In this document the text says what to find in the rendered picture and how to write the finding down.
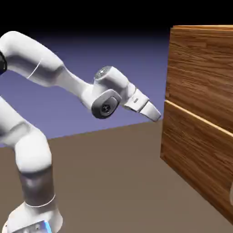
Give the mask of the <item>wooden cabinet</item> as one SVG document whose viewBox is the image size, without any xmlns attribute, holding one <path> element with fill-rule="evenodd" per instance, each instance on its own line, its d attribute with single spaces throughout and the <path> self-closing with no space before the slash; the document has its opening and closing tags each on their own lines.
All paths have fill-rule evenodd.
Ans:
<svg viewBox="0 0 233 233">
<path fill-rule="evenodd" d="M 161 159 L 233 225 L 233 25 L 170 30 Z"/>
</svg>

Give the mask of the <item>wooden cabinet lower door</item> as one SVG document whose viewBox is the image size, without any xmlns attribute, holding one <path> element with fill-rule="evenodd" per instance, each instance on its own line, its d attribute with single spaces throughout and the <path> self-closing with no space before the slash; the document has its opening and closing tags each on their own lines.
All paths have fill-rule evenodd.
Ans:
<svg viewBox="0 0 233 233">
<path fill-rule="evenodd" d="M 161 159 L 233 225 L 233 132 L 165 101 Z"/>
</svg>

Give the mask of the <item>wooden cabinet door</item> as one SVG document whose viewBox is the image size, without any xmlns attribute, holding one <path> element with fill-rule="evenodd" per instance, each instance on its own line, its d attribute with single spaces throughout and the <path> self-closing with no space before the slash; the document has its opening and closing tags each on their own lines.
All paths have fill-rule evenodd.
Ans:
<svg viewBox="0 0 233 233">
<path fill-rule="evenodd" d="M 161 159 L 233 225 L 233 132 L 165 101 Z"/>
<path fill-rule="evenodd" d="M 166 99 L 233 132 L 233 25 L 171 29 Z"/>
</svg>

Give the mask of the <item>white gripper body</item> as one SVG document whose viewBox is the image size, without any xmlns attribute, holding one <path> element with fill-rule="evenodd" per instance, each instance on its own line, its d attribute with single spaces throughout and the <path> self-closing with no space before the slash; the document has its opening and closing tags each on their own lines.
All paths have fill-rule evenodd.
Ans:
<svg viewBox="0 0 233 233">
<path fill-rule="evenodd" d="M 150 101 L 140 110 L 140 114 L 153 122 L 157 122 L 161 118 L 161 113 Z"/>
</svg>

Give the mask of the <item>wooden cabinet upper door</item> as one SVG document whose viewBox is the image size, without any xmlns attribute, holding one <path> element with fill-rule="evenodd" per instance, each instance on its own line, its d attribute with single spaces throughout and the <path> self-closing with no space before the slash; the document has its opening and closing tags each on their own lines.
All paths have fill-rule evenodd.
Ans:
<svg viewBox="0 0 233 233">
<path fill-rule="evenodd" d="M 166 99 L 233 132 L 233 25 L 171 29 Z"/>
</svg>

